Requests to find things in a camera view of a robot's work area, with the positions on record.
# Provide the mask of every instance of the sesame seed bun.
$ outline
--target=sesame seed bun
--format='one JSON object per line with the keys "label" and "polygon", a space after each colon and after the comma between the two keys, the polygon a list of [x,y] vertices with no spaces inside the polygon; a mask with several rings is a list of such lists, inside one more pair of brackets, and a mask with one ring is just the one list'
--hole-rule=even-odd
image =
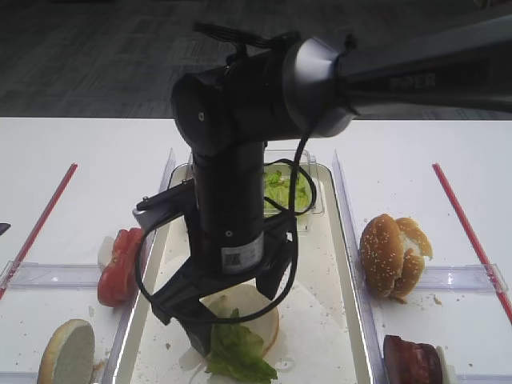
{"label": "sesame seed bun", "polygon": [[362,232],[360,250],[366,285],[373,294],[388,297],[403,267],[403,244],[396,221],[388,214],[371,220]]}
{"label": "sesame seed bun", "polygon": [[395,221],[381,214],[362,232],[360,255],[370,292],[405,303],[425,269],[424,257],[432,258],[432,246],[412,218]]}

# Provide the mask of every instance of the green lettuce leaf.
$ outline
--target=green lettuce leaf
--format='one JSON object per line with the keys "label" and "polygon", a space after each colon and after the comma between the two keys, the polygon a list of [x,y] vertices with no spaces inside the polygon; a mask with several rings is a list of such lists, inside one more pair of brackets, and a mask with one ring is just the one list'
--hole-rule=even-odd
{"label": "green lettuce leaf", "polygon": [[[238,317],[238,310],[231,314]],[[270,383],[278,378],[263,356],[263,339],[240,324],[216,324],[211,332],[207,371],[241,382]]]}
{"label": "green lettuce leaf", "polygon": [[[290,193],[290,180],[282,179],[282,172],[276,170],[272,173],[265,173],[265,196],[274,200],[277,204],[288,207],[288,198]],[[311,202],[311,190],[306,178],[298,174],[297,192],[295,195],[295,210],[303,211]],[[272,205],[265,202],[265,209],[274,209]]]}

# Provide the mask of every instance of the bread crumb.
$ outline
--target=bread crumb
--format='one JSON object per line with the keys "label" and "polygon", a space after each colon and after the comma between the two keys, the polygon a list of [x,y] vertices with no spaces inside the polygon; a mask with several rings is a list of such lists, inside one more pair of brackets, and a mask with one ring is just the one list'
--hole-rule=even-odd
{"label": "bread crumb", "polygon": [[432,295],[434,297],[434,302],[438,305],[438,306],[442,306],[442,302],[441,300],[439,300],[438,298],[435,297],[435,294]]}

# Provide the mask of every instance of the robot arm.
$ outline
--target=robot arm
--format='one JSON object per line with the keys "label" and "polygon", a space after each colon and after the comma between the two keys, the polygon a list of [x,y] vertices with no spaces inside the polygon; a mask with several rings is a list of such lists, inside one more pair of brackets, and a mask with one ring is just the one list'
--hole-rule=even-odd
{"label": "robot arm", "polygon": [[[206,356],[212,324],[249,321],[286,296],[297,268],[300,213],[291,187],[289,206],[263,216],[267,141],[301,139],[291,167],[295,186],[308,137],[334,136],[355,116],[420,106],[512,112],[512,16],[510,7],[496,10],[506,15],[368,50],[354,48],[350,37],[343,50],[334,50],[295,33],[264,39],[196,25],[233,43],[237,52],[226,66],[184,75],[173,90],[174,117],[192,149],[194,179],[139,203],[135,216],[148,234],[183,215],[190,257],[154,294],[144,288],[137,263],[136,280],[154,314],[164,324],[179,320],[192,346]],[[264,51],[249,56],[248,45]],[[286,287],[274,298],[289,266]],[[255,314],[216,318],[200,302],[252,278],[260,293],[274,298]]]}

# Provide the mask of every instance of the bottom bun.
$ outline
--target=bottom bun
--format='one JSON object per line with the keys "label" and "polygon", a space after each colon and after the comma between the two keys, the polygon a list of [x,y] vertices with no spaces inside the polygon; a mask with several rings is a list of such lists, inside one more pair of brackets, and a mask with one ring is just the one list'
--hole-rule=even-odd
{"label": "bottom bun", "polygon": [[[260,294],[255,286],[240,284],[212,294],[204,298],[202,303],[217,316],[229,317],[231,312],[236,309],[238,309],[240,316],[253,314],[268,306],[270,300]],[[219,307],[223,309],[223,314],[219,313]],[[255,320],[244,322],[243,325],[263,339],[263,355],[265,355],[275,343],[278,336],[278,308],[272,309],[269,313]]]}
{"label": "bottom bun", "polygon": [[89,384],[93,373],[94,332],[74,319],[54,332],[39,366],[38,384]]}

